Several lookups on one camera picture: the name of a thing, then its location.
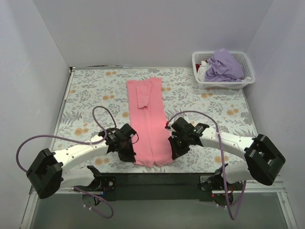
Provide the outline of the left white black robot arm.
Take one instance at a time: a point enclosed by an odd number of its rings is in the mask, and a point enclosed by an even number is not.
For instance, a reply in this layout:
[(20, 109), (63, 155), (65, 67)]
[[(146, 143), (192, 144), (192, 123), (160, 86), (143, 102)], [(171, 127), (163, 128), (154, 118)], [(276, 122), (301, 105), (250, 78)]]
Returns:
[(105, 176), (95, 166), (76, 166), (97, 156), (117, 152), (124, 162), (135, 162), (132, 138), (138, 136), (129, 124), (120, 129), (110, 128), (100, 132), (83, 145), (51, 152), (44, 149), (38, 153), (26, 175), (39, 198), (45, 199), (59, 189), (83, 188), (86, 191), (114, 190), (116, 179)]

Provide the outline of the pink t shirt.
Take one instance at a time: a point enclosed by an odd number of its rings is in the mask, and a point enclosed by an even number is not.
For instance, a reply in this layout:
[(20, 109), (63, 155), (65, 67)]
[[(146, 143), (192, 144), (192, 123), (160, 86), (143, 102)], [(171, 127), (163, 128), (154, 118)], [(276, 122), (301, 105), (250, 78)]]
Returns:
[(173, 162), (168, 140), (170, 132), (165, 129), (167, 118), (161, 78), (129, 80), (127, 93), (131, 127), (139, 136), (138, 142), (133, 145), (135, 163), (161, 167)]

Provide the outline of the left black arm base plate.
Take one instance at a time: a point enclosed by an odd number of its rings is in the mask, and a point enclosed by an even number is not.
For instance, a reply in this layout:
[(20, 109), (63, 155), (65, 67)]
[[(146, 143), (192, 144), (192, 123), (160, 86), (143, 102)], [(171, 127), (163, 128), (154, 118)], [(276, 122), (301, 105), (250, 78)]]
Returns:
[(101, 176), (96, 177), (89, 185), (91, 191), (114, 191), (116, 187), (116, 177)]

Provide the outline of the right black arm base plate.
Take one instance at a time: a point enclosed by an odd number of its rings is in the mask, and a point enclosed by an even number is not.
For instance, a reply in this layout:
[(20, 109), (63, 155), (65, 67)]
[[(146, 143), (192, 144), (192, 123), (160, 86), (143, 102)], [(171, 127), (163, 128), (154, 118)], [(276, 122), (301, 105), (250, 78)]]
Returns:
[(206, 191), (224, 190), (224, 179), (220, 175), (200, 176), (199, 187)]

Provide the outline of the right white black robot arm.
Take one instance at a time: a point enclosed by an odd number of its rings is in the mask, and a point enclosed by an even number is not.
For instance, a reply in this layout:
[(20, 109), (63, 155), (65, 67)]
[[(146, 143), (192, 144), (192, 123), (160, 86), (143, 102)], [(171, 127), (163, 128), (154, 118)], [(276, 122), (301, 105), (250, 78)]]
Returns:
[(193, 126), (182, 117), (172, 124), (167, 123), (165, 128), (171, 132), (168, 140), (173, 159), (188, 153), (190, 146), (215, 148), (242, 159), (238, 164), (226, 163), (215, 170), (214, 175), (203, 182), (206, 190), (222, 190), (225, 185), (245, 180), (271, 186), (286, 162), (273, 142), (262, 134), (257, 137), (220, 134), (206, 124)]

